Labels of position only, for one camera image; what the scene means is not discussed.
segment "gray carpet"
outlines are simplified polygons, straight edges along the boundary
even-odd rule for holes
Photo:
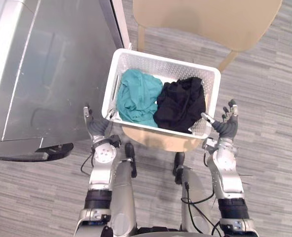
[[[132,1],[123,1],[130,39],[136,46]],[[217,66],[228,50],[201,37],[168,29],[146,31],[146,52]],[[227,101],[239,105],[237,169],[250,216],[263,237],[292,237],[292,0],[285,0],[268,32],[223,72],[216,117]],[[121,128],[114,133],[128,141]],[[133,181],[139,226],[177,228],[181,188],[171,174],[174,154],[133,143],[138,176]],[[0,161],[0,237],[70,237],[83,208],[88,179],[79,168],[90,152],[81,141],[69,157],[48,163]],[[187,165],[211,192],[203,151],[186,154]],[[213,221],[220,214],[217,202]]]

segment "laundry basket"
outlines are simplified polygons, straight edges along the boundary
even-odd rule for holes
[[[211,117],[214,116],[219,93],[220,72],[218,69],[133,50],[118,49],[112,58],[102,106],[102,116],[113,122],[198,139],[205,139],[209,136],[211,125],[203,119],[198,120],[190,128],[192,134],[123,121],[116,110],[116,98],[122,74],[128,69],[139,69],[143,73],[160,79],[163,83],[199,77],[202,79],[204,89],[206,113]]]

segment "beige chair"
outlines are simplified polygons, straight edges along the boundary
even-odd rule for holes
[[[145,46],[145,28],[174,28],[207,37],[231,52],[220,63],[223,71],[239,52],[254,46],[275,18],[282,0],[133,0],[138,23],[138,51]],[[123,127],[127,136],[151,147],[189,151],[200,140]]]

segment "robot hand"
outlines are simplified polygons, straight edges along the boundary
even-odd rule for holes
[[[88,133],[92,140],[98,136],[104,136],[106,128],[109,124],[109,121],[106,119],[96,120],[92,116],[92,111],[89,109],[89,105],[83,108],[83,117],[85,119],[85,124],[88,130]]]
[[[201,116],[219,133],[220,138],[229,138],[233,140],[238,130],[238,107],[234,100],[230,100],[228,105],[230,111],[228,111],[226,107],[223,107],[225,112],[225,114],[222,115],[223,122],[214,120],[206,113],[201,113]]]

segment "basket handle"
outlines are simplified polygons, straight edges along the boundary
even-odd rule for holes
[[[117,94],[117,90],[118,90],[118,83],[119,82],[120,82],[120,76],[117,75],[116,82],[115,82],[115,87],[113,88],[112,101],[114,101],[115,98],[116,98],[116,94]]]

